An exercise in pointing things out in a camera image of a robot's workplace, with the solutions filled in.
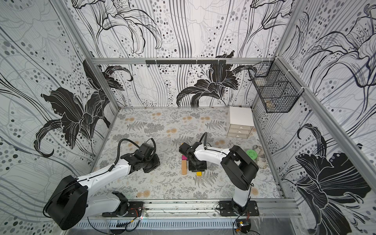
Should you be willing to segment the natural wood block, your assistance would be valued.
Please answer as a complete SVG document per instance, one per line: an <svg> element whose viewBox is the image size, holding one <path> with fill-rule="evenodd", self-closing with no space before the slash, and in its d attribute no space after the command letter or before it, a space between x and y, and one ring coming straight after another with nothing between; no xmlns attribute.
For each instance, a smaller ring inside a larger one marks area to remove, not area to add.
<svg viewBox="0 0 376 235"><path fill-rule="evenodd" d="M182 160L181 161L181 173L182 175L187 175L187 172L188 172L188 167L187 167L187 161L186 160Z"/></svg>

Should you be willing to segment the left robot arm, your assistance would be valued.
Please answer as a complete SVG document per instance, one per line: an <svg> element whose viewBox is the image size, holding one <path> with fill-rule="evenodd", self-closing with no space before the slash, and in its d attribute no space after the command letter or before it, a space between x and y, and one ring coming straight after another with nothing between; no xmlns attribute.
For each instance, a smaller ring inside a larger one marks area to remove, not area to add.
<svg viewBox="0 0 376 235"><path fill-rule="evenodd" d="M121 139L112 164L87 175L63 178L45 204L43 215L51 218L63 231L74 227L83 218L98 214L105 217L139 217L139 212L143 209L141 203L133 205L118 191L104 196L98 196L97 193L111 182L133 172L143 170L144 173L149 173L156 169L160 160L154 139L150 141L151 144L136 145L133 153L121 155L123 142L135 144L130 139Z"/></svg>

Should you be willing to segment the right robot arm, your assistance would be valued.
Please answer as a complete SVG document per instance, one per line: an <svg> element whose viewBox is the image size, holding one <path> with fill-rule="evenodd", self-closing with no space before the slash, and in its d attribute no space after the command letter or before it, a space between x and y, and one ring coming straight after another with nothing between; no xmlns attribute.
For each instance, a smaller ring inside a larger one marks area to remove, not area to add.
<svg viewBox="0 0 376 235"><path fill-rule="evenodd" d="M222 166L235 186L232 211L242 216L247 212L251 188L259 167L239 146L225 149L208 146L207 136L205 132L193 145L181 144L179 152L187 158L191 172L204 172L208 162Z"/></svg>

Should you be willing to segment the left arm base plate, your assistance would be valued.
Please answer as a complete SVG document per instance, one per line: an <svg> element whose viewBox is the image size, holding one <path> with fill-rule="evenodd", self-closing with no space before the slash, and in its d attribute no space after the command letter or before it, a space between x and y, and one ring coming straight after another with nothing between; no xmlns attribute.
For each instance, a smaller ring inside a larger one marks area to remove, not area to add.
<svg viewBox="0 0 376 235"><path fill-rule="evenodd" d="M122 202L114 212L104 212L102 217L127 217L137 218L141 217L144 209L143 201L128 201Z"/></svg>

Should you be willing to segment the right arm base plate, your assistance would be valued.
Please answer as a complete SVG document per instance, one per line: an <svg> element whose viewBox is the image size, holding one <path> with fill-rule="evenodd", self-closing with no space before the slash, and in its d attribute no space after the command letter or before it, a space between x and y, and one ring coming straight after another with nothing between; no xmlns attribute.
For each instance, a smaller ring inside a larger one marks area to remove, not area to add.
<svg viewBox="0 0 376 235"><path fill-rule="evenodd" d="M219 201L219 213L223 217L231 216L259 216L257 202L249 200L245 206L241 207L232 200Z"/></svg>

